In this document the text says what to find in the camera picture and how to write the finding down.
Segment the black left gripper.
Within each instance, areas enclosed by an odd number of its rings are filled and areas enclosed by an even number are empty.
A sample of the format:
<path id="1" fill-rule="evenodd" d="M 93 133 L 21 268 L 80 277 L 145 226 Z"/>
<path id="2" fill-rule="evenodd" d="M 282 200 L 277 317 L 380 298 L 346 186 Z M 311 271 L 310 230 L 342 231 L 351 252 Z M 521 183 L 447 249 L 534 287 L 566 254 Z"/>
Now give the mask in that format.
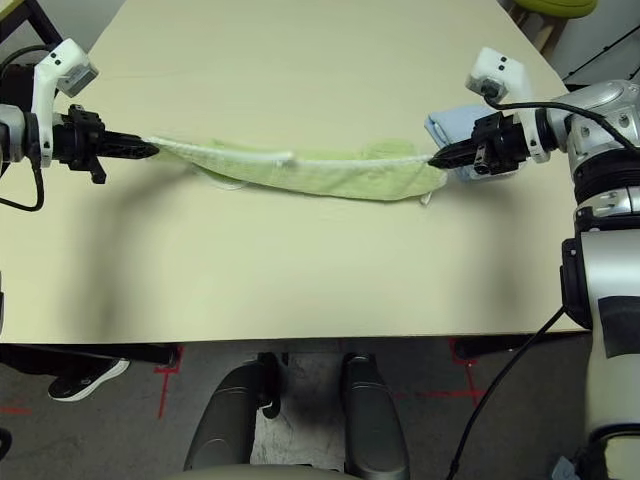
<path id="1" fill-rule="evenodd" d="M 98 160 L 101 144 L 102 156 L 108 158 L 145 159 L 159 153 L 137 135 L 105 131 L 97 113 L 72 104 L 53 126 L 53 159 L 71 171 L 87 172 L 94 184 L 105 184 L 106 172 Z"/>

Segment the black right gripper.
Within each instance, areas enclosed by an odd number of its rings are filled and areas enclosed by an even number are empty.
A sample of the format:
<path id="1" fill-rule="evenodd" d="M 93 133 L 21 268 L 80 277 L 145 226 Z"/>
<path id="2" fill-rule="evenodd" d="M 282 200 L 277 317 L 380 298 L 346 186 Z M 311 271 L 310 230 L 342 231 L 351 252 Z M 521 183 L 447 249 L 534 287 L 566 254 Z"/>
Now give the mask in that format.
<path id="1" fill-rule="evenodd" d="M 428 164 L 435 168 L 473 164 L 479 175 L 502 175 L 518 170 L 528 156 L 522 125 L 514 115 L 496 112 L 475 121 L 471 139 L 442 147 Z"/>

